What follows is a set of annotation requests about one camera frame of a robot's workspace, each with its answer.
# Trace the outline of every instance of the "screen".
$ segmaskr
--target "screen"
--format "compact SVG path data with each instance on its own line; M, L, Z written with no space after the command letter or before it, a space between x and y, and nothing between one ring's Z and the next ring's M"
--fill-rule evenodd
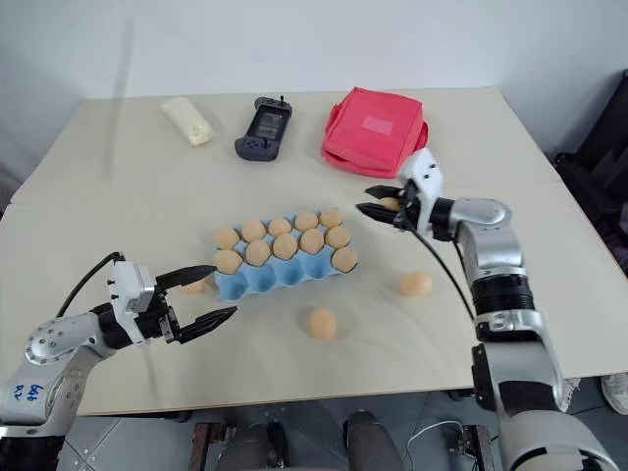
M266 137L267 139L277 139L277 133L282 126L282 115L276 113L265 112L259 120L259 125L255 131L257 137Z

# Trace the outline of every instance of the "egg carton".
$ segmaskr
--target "egg carton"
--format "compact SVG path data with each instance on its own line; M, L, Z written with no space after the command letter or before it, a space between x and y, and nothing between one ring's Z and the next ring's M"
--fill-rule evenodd
M303 232L294 228L295 214L286 214L284 219L290 222L292 236L299 243ZM262 224L268 228L271 220L264 219ZM322 225L316 227L323 236L327 234L327 228ZM323 280L331 275L341 275L343 272L332 266L332 256L336 251L333 247L325 244L316 254L309 254L299 248L289 260L282 260L273 254L273 241L275 237L266 234L264 240L271 247L271 256L261 267L254 267L246 263L246 247L248 242L241 238L241 227L235 227L240 234L240 241L235 245L234 250L239 253L244 261L233 275L215 272L215 282L220 293L218 297L224 301L237 301L250 294L267 292L279 287L295 287L310 280Z

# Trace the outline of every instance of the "white wall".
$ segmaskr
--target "white wall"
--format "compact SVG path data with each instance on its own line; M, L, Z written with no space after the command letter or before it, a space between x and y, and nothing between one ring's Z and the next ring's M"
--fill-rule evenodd
M82 97L498 84L574 149L627 45L624 0L0 0L0 203Z

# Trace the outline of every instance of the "robotic arm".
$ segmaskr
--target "robotic arm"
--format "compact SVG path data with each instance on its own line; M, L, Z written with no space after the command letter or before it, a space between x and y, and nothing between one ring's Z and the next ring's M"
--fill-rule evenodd
M113 260L107 282L110 302L61 317L95 270ZM167 289L202 280L212 266L188 267L153 279L146 267L115 252L94 267L71 294L57 318L33 331L22 365L0 389L0 470L52 471L82 399L91 369L132 343L163 337L186 343L216 329L235 312L228 307L181 328L166 301Z
M535 309L510 210L492 199L441 197L443 177L428 149L415 153L399 179L373 186L400 210L358 204L365 215L423 236L457 243L476 311L473 383L480 406L497 414L506 470L618 469L591 431L556 406L563 378L543 316Z

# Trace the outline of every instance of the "shoe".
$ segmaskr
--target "shoe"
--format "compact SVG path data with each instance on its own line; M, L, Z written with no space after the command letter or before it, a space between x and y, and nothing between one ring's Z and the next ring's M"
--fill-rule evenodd
M573 378L572 380L565 380L562 384L562 402L558 408L562 412L567 412L569 404L571 404L571 397L577 389L580 387L580 378Z
M621 415L628 415L628 373L601 377L602 393L606 401Z

